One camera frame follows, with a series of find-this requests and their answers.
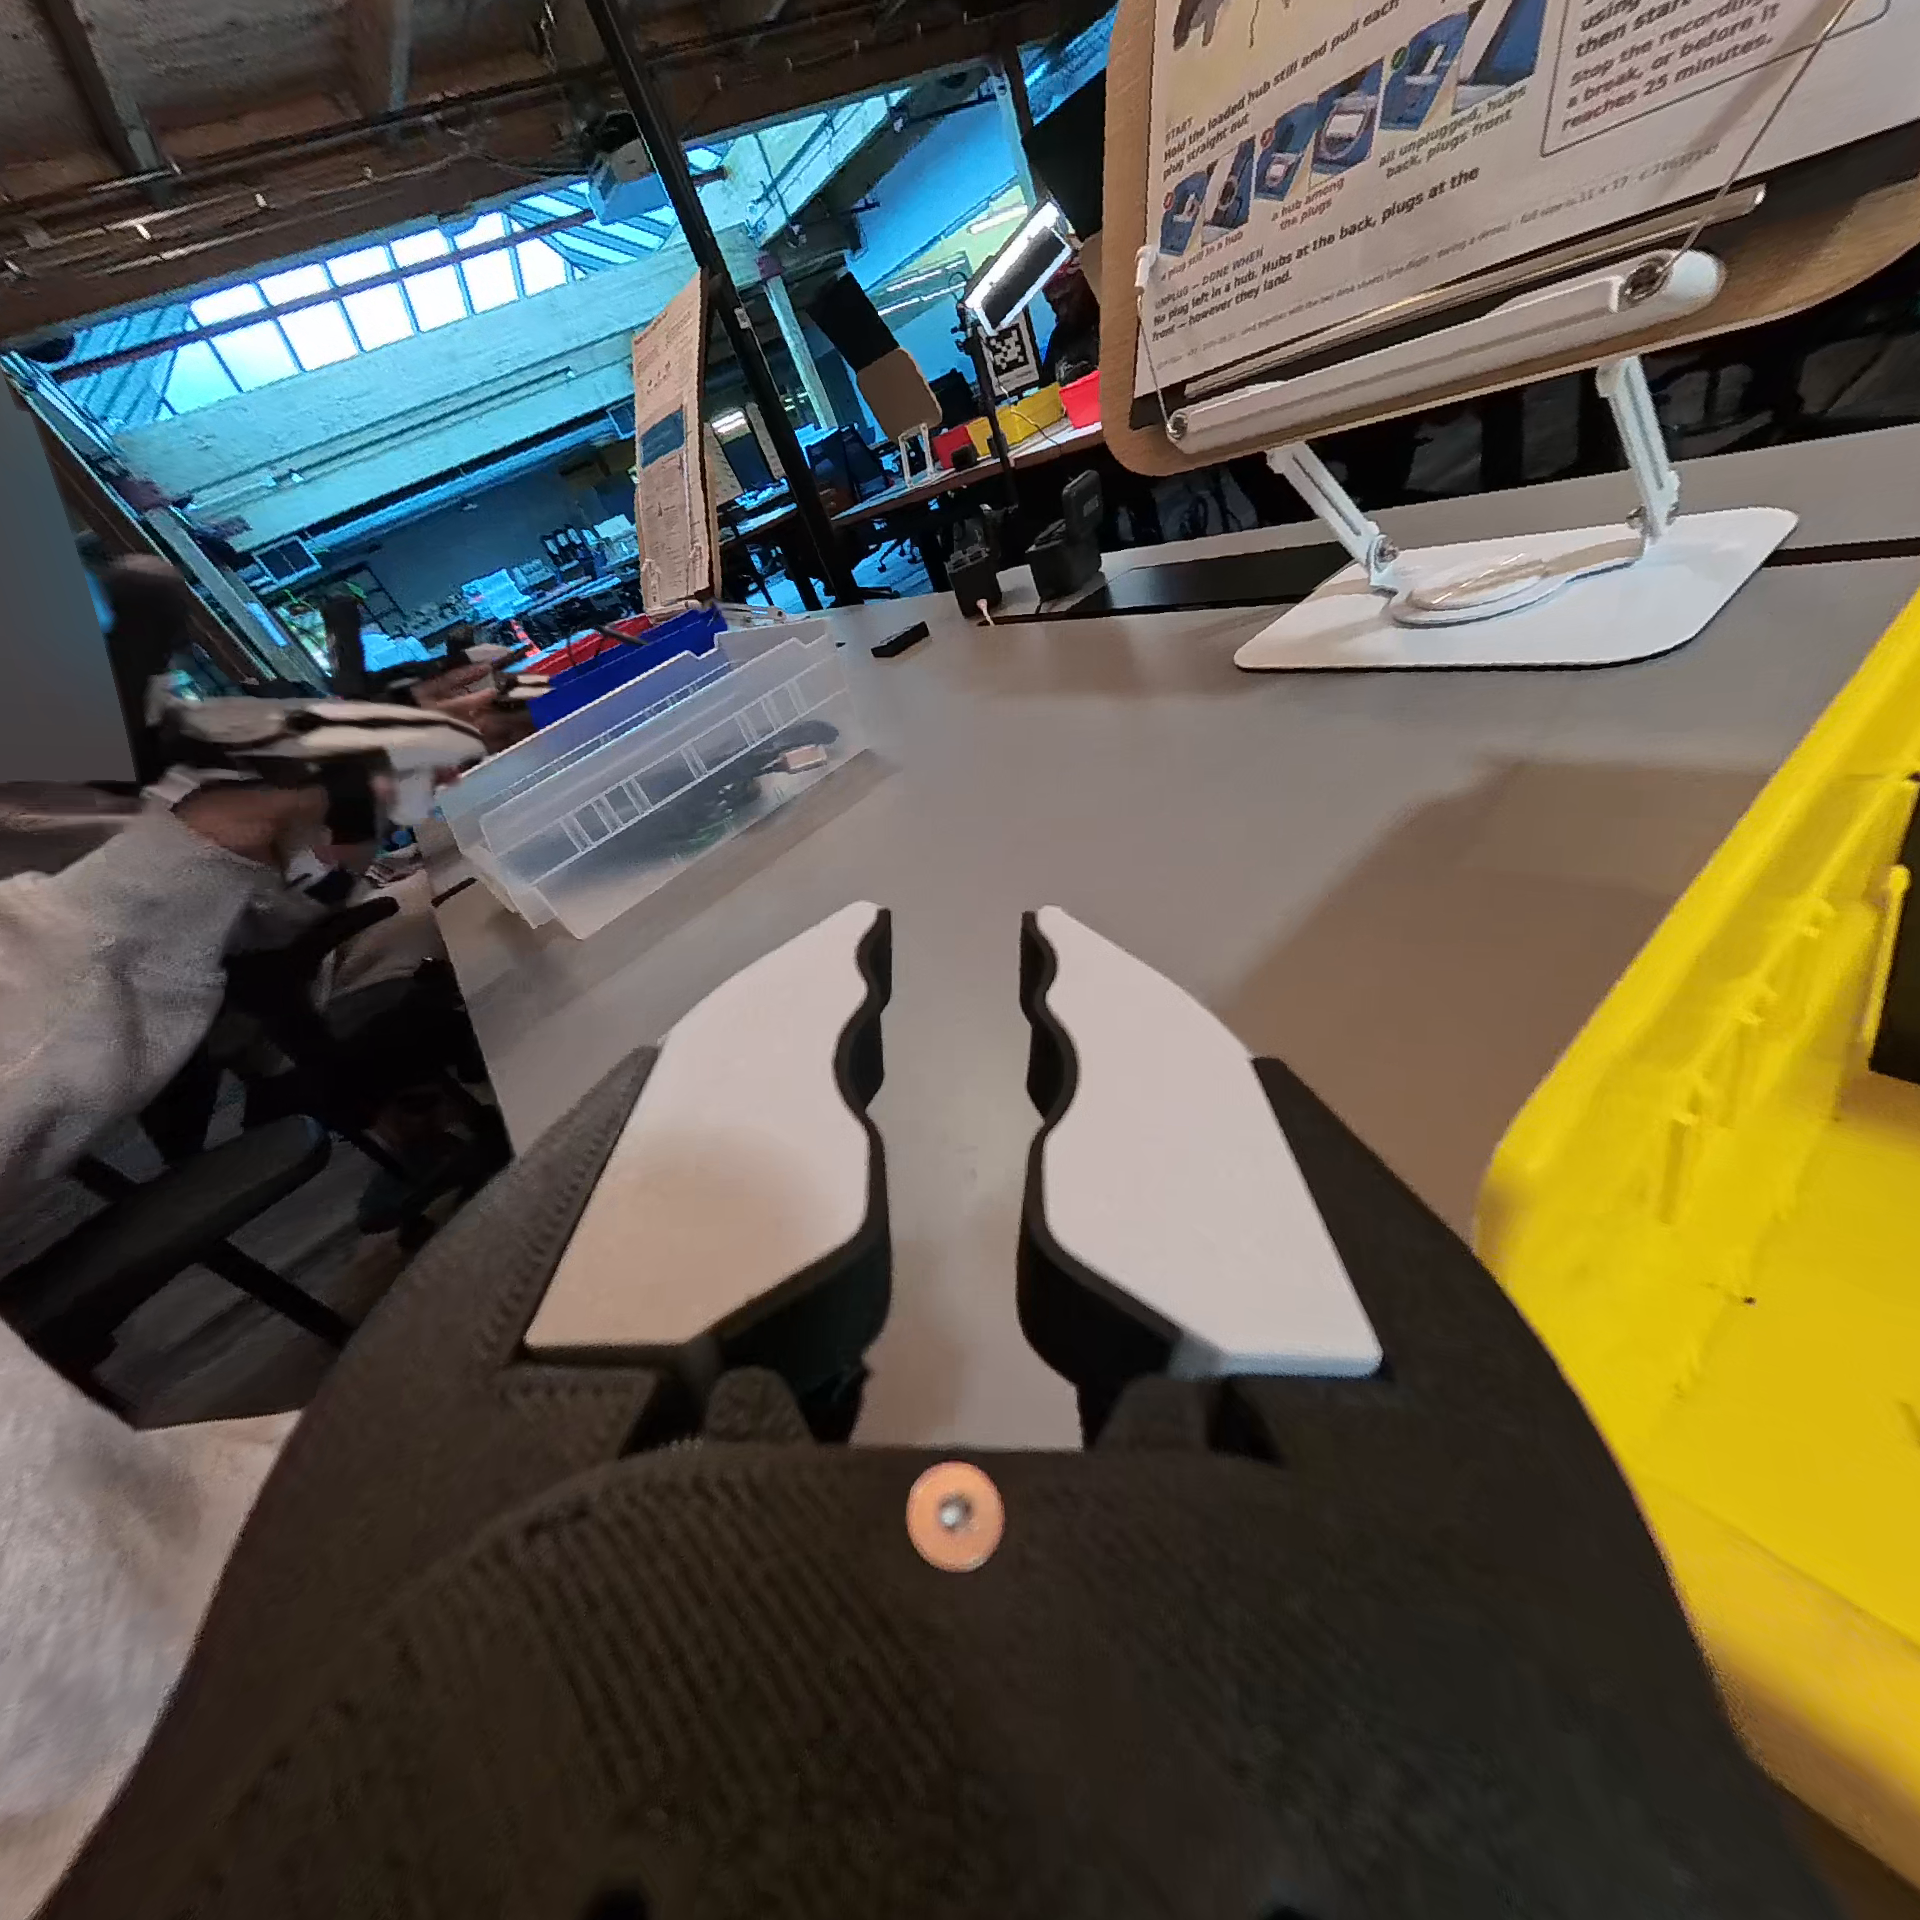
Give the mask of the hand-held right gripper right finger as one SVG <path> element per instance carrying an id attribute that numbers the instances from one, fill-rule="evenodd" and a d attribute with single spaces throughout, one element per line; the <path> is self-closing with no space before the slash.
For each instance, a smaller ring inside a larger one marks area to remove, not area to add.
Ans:
<path id="1" fill-rule="evenodd" d="M 1083 1419 L 1141 1378 L 1372 1381 L 1385 1348 L 1234 1034 L 1059 906 L 1020 925 L 1038 1117 L 1017 1316 Z"/>

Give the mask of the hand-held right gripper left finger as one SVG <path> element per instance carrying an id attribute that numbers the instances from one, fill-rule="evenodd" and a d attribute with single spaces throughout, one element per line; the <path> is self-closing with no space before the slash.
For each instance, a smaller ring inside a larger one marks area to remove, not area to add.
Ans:
<path id="1" fill-rule="evenodd" d="M 894 919 L 855 901 L 710 990 L 654 1050 L 523 1332 L 691 1396 L 734 1369 L 858 1407 L 894 1289 L 874 1102 Z"/>

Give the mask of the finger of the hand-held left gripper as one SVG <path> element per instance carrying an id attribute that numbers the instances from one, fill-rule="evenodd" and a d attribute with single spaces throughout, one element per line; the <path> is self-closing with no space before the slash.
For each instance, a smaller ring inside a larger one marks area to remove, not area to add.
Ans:
<path id="1" fill-rule="evenodd" d="M 438 789 L 487 757 L 476 726 L 446 713 L 404 713 L 390 730 L 390 820 L 421 826 Z"/>

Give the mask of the yellow plastic bin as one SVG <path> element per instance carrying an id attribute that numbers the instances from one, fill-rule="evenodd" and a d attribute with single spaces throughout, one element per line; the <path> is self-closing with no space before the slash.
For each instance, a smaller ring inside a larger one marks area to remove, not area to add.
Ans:
<path id="1" fill-rule="evenodd" d="M 1749 1751 L 1910 1885 L 1916 713 L 1910 601 L 1529 1095 L 1474 1212 Z"/>

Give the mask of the person's left forearm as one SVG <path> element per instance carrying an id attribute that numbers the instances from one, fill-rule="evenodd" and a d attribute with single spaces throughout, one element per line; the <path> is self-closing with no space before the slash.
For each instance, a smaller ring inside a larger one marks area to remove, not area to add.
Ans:
<path id="1" fill-rule="evenodd" d="M 151 806 L 61 874 L 3 886 L 3 1201 L 47 1186 L 203 1043 L 223 958 L 282 870 Z"/>

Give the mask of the grey desk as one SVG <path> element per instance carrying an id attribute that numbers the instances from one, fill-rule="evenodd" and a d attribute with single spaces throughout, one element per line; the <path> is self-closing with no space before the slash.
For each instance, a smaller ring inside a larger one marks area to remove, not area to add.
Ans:
<path id="1" fill-rule="evenodd" d="M 1468 1231 L 1526 1095 L 1916 589 L 1914 426 L 1683 476 L 1695 511 L 1794 511 L 1797 558 L 1690 647 L 1597 671 L 1246 675 L 1252 607 L 833 615 L 866 757 L 585 942 L 481 885 L 441 906 L 514 1142 L 749 959 L 850 901 L 890 908 L 895 1298 L 855 1436 L 1066 1447 L 1071 1391 L 1015 1298 L 1017 938 L 1061 906 Z M 924 644 L 871 657 L 918 619 Z"/>

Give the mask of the blue plastic bin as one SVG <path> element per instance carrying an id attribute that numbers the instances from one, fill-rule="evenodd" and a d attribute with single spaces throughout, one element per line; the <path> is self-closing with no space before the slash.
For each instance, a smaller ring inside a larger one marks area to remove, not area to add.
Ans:
<path id="1" fill-rule="evenodd" d="M 657 669 L 668 661 L 678 657 L 706 657 L 718 636 L 730 629 L 719 607 L 691 607 L 659 622 L 636 615 L 619 619 L 614 627 L 637 629 L 639 625 L 646 629 L 639 644 L 619 650 L 585 669 L 575 669 L 545 684 L 545 692 L 527 703 L 535 731 L 555 726 L 614 689 L 636 681 L 639 675 Z"/>

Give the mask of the clear plastic bin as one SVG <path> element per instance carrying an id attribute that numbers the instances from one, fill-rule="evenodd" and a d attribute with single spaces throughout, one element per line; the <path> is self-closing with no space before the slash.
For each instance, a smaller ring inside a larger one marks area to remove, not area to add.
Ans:
<path id="1" fill-rule="evenodd" d="M 727 625 L 438 793 L 493 901 L 588 939 L 866 749 L 819 617 Z"/>

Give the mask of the cardboard panel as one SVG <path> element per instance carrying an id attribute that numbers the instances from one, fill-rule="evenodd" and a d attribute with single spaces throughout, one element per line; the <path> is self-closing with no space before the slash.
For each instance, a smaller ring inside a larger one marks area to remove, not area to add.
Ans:
<path id="1" fill-rule="evenodd" d="M 650 617 L 718 596 L 703 420 L 706 329 L 706 283 L 694 273 L 631 341 L 636 541 L 639 601 Z"/>

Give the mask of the black office chair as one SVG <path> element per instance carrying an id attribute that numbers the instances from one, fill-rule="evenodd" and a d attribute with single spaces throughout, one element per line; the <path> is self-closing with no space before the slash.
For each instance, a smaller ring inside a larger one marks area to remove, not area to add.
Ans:
<path id="1" fill-rule="evenodd" d="M 74 1165 L 99 1210 L 5 1275 L 5 1322 L 63 1381 L 123 1410 L 100 1364 L 123 1324 L 189 1269 L 335 1354 L 351 1322 L 235 1235 L 321 1178 L 339 1142 L 374 1169 L 361 1227 L 395 1235 L 403 1252 L 510 1164 L 449 962 L 321 994 L 349 943 L 401 916 L 401 886 L 374 886 L 289 943 L 230 958 L 209 1036 L 138 1113 L 161 1170 L 134 1181 L 100 1155 Z"/>

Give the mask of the black steel column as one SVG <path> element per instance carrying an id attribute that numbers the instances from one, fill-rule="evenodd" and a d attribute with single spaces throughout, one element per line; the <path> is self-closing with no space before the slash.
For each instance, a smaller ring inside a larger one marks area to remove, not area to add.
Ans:
<path id="1" fill-rule="evenodd" d="M 699 263 L 703 291 L 724 327 L 735 365 L 770 429 L 775 462 L 786 479 L 786 492 L 798 511 L 799 530 L 814 566 L 826 580 L 828 594 L 837 607 L 858 607 L 865 603 L 865 593 L 833 527 L 833 517 L 822 506 L 798 431 L 783 414 L 783 401 L 758 346 L 749 309 L 735 289 L 724 251 L 718 244 L 715 230 L 699 199 L 699 189 L 693 182 L 682 137 L 668 121 L 666 100 L 639 63 L 637 42 L 627 27 L 619 6 L 612 3 L 585 3 L 583 6 L 597 39 L 603 45 L 603 53 L 609 54 L 614 77 L 625 90 L 628 110 L 639 132 L 639 143 L 646 150 L 657 177 L 662 181 L 666 197 L 671 210 L 676 210 L 678 226 Z"/>

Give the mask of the white document stand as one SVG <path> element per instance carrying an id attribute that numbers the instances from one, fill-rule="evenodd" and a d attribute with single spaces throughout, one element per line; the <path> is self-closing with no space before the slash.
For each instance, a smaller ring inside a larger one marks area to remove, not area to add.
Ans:
<path id="1" fill-rule="evenodd" d="M 1119 5 L 1116 25 L 1137 6 Z M 1916 121 L 1141 401 L 1147 66 L 1149 53 L 1110 45 L 1099 235 L 1106 443 L 1122 467 L 1149 476 L 1259 454 L 1346 556 L 1242 644 L 1239 669 L 1631 665 L 1690 644 L 1782 546 L 1794 527 L 1787 509 L 1679 511 L 1643 357 L 1821 305 L 1903 251 L 1916 238 L 1906 158 Z M 1587 371 L 1634 489 L 1634 503 L 1604 524 L 1405 543 L 1313 446 Z"/>

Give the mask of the LED panel light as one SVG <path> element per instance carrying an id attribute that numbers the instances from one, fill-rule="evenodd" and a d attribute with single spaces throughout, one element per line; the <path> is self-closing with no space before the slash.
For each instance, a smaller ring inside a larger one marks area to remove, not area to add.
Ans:
<path id="1" fill-rule="evenodd" d="M 969 278 L 958 301 L 962 329 L 994 335 L 1015 324 L 1050 278 L 1076 260 L 1071 226 L 1055 199 L 1030 207 L 1015 235 Z"/>

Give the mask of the printed instruction sheet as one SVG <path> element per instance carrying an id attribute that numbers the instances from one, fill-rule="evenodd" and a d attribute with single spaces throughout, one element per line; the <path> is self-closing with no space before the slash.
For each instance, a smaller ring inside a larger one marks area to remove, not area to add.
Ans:
<path id="1" fill-rule="evenodd" d="M 1916 3 L 1161 3 L 1137 396 L 1903 127 Z"/>

